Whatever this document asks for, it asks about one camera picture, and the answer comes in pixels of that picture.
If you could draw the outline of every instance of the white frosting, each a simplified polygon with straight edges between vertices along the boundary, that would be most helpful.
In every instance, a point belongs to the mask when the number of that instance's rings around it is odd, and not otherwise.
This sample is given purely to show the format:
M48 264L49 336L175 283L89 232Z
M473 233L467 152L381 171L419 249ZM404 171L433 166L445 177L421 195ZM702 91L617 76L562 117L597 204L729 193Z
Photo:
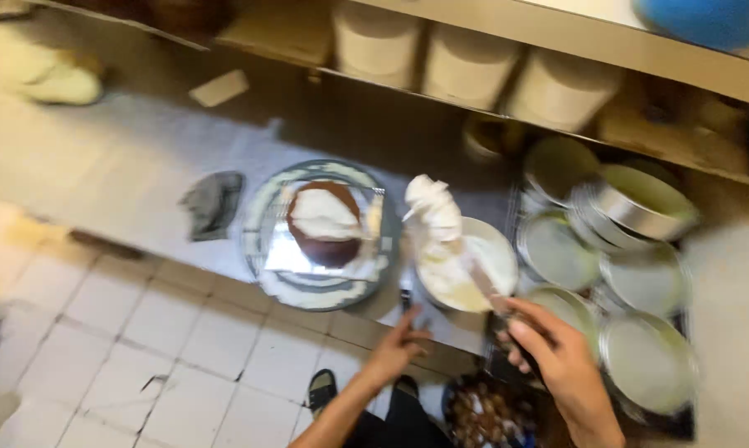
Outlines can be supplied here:
M295 199L292 222L310 239L347 241L361 238L361 226L352 211L328 190L302 190Z
M463 235L463 216L443 182L416 176L405 192L405 202L427 227L434 241L456 241Z

